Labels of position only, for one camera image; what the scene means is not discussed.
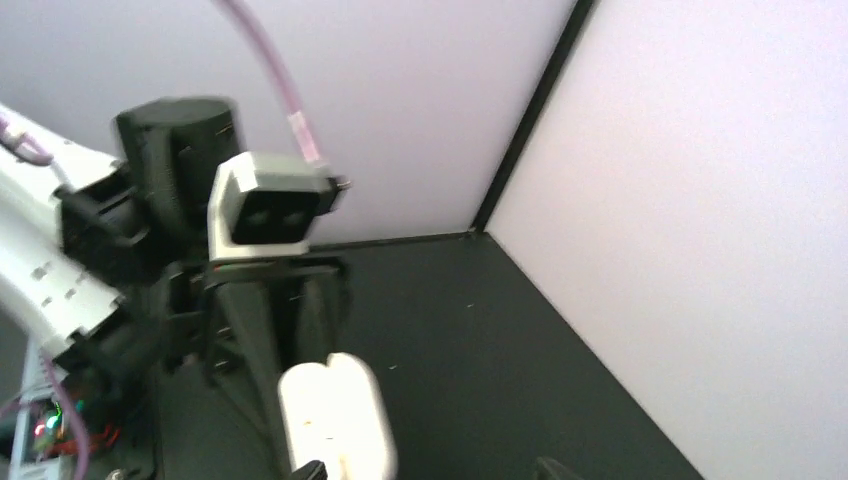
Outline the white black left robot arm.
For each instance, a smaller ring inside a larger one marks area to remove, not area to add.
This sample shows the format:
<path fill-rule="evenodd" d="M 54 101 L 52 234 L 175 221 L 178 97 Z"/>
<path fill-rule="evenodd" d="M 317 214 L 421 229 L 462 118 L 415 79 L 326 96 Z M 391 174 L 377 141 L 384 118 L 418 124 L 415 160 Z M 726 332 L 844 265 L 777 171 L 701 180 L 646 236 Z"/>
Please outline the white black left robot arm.
<path fill-rule="evenodd" d="M 285 479 L 346 479 L 328 411 L 348 270 L 307 236 L 348 182 L 313 156 L 244 149 L 221 97 L 154 100 L 114 120 L 112 156 L 1 112 L 1 308 L 36 344 L 44 386 L 25 465 L 68 479 L 156 478 L 155 369 L 197 363 L 269 444 Z"/>

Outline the white earbud charging case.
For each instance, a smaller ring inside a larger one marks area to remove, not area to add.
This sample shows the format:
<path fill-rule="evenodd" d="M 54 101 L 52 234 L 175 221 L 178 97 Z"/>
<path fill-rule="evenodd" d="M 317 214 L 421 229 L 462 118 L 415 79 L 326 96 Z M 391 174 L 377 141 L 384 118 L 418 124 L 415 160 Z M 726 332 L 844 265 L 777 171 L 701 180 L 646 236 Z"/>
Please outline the white earbud charging case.
<path fill-rule="evenodd" d="M 360 358 L 332 353 L 279 379 L 292 472 L 320 460 L 328 479 L 394 479 L 397 450 L 378 381 Z"/>

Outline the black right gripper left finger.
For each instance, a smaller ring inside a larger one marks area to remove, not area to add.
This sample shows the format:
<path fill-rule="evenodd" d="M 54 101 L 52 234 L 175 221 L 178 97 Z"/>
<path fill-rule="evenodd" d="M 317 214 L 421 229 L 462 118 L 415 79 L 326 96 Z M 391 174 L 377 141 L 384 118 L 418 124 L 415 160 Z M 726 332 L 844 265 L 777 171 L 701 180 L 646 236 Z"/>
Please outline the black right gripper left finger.
<path fill-rule="evenodd" d="M 326 465 L 320 460 L 313 460 L 294 470 L 290 480 L 327 480 Z"/>

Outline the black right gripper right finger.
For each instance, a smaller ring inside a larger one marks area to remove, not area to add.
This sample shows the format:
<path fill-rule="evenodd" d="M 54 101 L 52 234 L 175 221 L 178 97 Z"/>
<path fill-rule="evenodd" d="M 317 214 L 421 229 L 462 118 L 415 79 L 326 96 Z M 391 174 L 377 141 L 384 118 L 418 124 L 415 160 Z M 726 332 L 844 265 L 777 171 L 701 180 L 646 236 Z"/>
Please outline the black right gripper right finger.
<path fill-rule="evenodd" d="M 533 480 L 582 480 L 582 477 L 551 457 L 538 457 L 534 464 Z"/>

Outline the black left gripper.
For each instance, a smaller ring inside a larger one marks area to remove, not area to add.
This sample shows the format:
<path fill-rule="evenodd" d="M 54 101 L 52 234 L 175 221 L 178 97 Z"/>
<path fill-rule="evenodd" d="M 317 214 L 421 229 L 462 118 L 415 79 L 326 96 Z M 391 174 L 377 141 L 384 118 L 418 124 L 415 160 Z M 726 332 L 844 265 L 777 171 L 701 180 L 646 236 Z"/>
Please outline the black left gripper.
<path fill-rule="evenodd" d="M 271 468 L 291 476 L 277 383 L 288 368 L 325 363 L 338 350 L 351 304 L 349 267 L 327 254 L 212 264 L 170 264 L 152 289 L 166 329 L 164 367 L 196 356 L 269 448 Z"/>

